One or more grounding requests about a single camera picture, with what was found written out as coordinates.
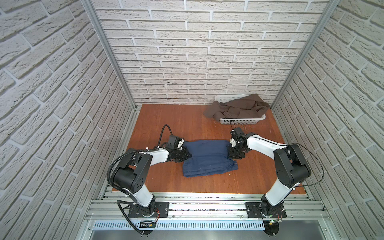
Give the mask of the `blue denim jeans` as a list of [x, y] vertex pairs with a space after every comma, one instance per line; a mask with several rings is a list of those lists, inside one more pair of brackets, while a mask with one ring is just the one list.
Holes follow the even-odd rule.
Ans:
[[192, 155], [183, 163], [186, 178], [220, 175], [238, 169], [238, 163], [229, 157], [232, 145], [226, 140], [201, 140], [184, 143]]

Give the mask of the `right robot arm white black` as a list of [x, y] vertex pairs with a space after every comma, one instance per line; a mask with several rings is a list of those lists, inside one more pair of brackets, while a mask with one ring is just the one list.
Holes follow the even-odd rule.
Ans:
[[257, 151], [274, 160], [277, 179], [262, 196], [258, 209], [264, 218], [283, 218], [284, 200], [312, 174], [299, 145], [280, 144], [253, 133], [245, 134], [241, 128], [233, 129], [231, 136], [231, 159], [242, 159], [245, 153]]

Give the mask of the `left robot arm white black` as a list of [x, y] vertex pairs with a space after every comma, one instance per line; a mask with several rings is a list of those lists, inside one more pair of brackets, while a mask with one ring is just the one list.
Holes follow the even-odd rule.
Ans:
[[112, 162], [107, 170], [107, 181], [138, 206], [145, 217], [156, 212], [156, 198], [145, 185], [150, 167], [166, 162], [183, 162], [192, 155], [184, 146], [184, 139], [171, 135], [163, 146], [154, 149], [130, 149]]

